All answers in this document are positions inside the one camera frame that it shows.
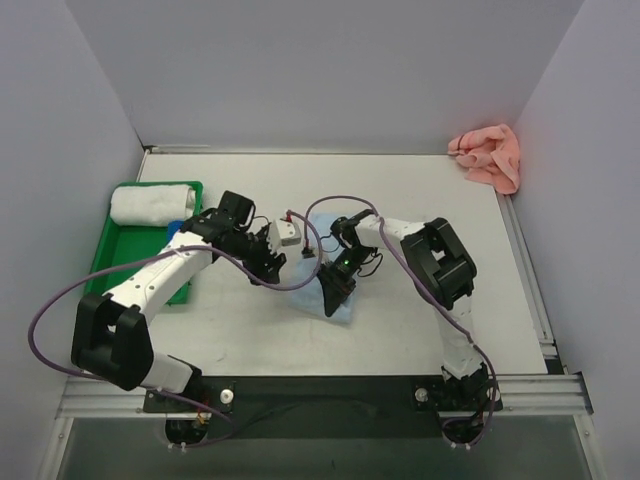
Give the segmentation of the pink towel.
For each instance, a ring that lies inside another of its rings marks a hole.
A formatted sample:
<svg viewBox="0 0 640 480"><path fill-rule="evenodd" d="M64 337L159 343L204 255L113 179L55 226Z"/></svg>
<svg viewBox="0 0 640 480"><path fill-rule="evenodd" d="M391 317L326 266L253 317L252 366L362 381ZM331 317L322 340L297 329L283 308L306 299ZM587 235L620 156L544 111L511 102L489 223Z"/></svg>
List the pink towel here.
<svg viewBox="0 0 640 480"><path fill-rule="evenodd" d="M449 141L447 154L466 170L469 181L490 185L501 195L515 194L520 188L520 146L504 123L457 136Z"/></svg>

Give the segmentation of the light blue towel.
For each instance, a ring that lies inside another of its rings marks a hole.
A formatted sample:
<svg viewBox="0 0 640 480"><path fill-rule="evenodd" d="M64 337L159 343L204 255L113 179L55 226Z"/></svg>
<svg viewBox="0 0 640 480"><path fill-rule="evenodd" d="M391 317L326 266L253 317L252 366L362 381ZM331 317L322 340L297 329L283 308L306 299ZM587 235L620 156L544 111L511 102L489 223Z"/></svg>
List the light blue towel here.
<svg viewBox="0 0 640 480"><path fill-rule="evenodd" d="M309 219L322 237L323 259L325 262L336 260L342 251L338 242L330 235L330 227L340 217L336 213L313 213ZM294 267L293 282L298 283L307 279L316 266L316 258L301 258ZM353 293L338 309L327 316L324 310L324 297L318 279L314 279L301 289L289 293L289 304L313 317L339 325L352 322L353 306L356 294Z"/></svg>

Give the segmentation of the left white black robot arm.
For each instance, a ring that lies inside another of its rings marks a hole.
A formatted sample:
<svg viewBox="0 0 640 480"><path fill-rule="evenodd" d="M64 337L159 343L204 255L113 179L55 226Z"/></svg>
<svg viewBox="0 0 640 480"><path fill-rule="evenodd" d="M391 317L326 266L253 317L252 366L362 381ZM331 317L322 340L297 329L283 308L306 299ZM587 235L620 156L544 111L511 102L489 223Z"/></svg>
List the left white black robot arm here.
<svg viewBox="0 0 640 480"><path fill-rule="evenodd" d="M284 220L272 220L252 233L254 210L252 200L226 191L217 207L182 223L161 259L101 295L84 295L76 313L72 364L125 391L139 386L166 391L168 402L181 412L195 409L205 391L201 370L156 352L149 326L183 285L222 254L239 261L252 284L279 284L286 262L282 241L298 232Z"/></svg>

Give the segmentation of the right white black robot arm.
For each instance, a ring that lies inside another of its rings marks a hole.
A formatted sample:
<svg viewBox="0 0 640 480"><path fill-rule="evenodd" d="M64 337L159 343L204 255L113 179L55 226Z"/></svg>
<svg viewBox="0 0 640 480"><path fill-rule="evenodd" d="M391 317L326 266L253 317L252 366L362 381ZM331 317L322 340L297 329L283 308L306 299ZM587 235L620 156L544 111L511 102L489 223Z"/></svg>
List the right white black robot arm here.
<svg viewBox="0 0 640 480"><path fill-rule="evenodd" d="M342 248L317 278L327 317L350 297L355 276L370 258L388 251L439 312L443 379L426 386L426 398L447 410L469 409L491 396L491 369L474 340L471 299L477 268L449 222L380 220L372 210L336 219L330 233Z"/></svg>

